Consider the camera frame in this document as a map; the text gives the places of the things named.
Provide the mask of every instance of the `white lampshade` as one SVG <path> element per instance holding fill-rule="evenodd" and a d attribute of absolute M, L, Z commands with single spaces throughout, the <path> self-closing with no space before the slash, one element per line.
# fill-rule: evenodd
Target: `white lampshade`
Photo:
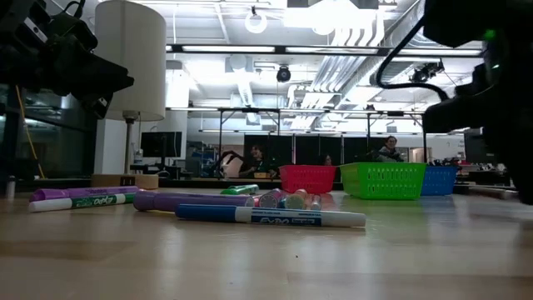
<path fill-rule="evenodd" d="M 165 117 L 167 25 L 149 7 L 111 0 L 97 5 L 95 54 L 129 70 L 133 86 L 116 92 L 106 118 L 123 120 L 123 113 L 141 113 L 142 121 Z"/>

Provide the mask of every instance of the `green basket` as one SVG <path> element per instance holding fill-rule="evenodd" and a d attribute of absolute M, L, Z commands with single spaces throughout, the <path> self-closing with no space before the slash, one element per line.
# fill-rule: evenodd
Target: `green basket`
<path fill-rule="evenodd" d="M 362 199 L 417 199 L 424 163 L 356 162 L 341 166 L 344 192 Z"/>

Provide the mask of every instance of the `red basket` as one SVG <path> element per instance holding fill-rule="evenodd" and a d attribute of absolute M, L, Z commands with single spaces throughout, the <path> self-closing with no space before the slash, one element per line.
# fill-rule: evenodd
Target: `red basket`
<path fill-rule="evenodd" d="M 333 188 L 336 167 L 296 166 L 280 167 L 281 186 L 289 193 L 303 188 L 308 193 L 329 193 Z"/>

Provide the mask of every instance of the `wooden table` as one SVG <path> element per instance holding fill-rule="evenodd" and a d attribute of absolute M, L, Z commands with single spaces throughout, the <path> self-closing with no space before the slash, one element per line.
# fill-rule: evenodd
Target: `wooden table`
<path fill-rule="evenodd" d="M 28 214 L 26 197 L 2 199 L 0 299 L 533 298 L 532 207 L 328 201 L 366 213 L 366 230 L 178 221 L 132 205 Z"/>

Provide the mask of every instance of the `computer screen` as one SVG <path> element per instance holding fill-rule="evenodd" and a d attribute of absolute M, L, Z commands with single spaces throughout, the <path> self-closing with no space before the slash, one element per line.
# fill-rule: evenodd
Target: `computer screen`
<path fill-rule="evenodd" d="M 145 158 L 178 158 L 182 155 L 182 133 L 143 132 L 141 148 Z"/>

